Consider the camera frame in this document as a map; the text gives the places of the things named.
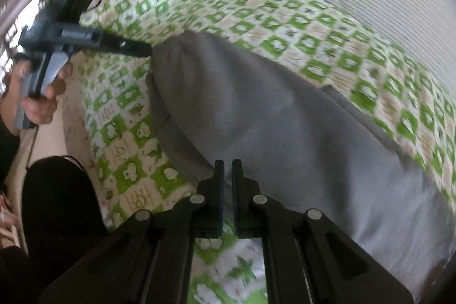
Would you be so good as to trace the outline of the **grey sweatpants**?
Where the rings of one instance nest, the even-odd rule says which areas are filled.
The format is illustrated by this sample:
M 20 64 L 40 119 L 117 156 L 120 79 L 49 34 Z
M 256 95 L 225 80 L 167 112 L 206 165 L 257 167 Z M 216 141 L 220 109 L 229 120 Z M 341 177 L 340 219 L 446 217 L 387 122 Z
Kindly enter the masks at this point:
M 191 184 L 217 160 L 287 209 L 317 208 L 416 303 L 455 301 L 455 215 L 422 167 L 342 94 L 224 38 L 184 32 L 152 49 L 152 129 Z

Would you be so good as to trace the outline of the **green white patterned bedsheet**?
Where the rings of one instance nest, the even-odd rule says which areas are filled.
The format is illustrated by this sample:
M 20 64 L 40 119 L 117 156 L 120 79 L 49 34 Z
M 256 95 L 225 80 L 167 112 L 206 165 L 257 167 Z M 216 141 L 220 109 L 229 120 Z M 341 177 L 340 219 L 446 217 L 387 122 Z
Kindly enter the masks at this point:
M 406 49 L 324 0 L 101 0 L 80 24 L 153 46 L 217 35 L 329 86 L 397 142 L 455 215 L 455 95 Z M 80 68 L 86 125 L 114 224 L 167 211 L 196 192 L 152 129 L 151 56 L 89 52 Z

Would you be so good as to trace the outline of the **person's black trouser leg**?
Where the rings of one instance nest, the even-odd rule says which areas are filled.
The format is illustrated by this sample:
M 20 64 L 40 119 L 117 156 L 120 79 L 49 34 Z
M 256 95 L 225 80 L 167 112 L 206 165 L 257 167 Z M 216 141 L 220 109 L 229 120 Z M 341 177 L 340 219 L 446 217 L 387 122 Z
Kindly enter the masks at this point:
M 32 276 L 43 288 L 109 235 L 87 172 L 68 157 L 27 169 L 21 216 Z

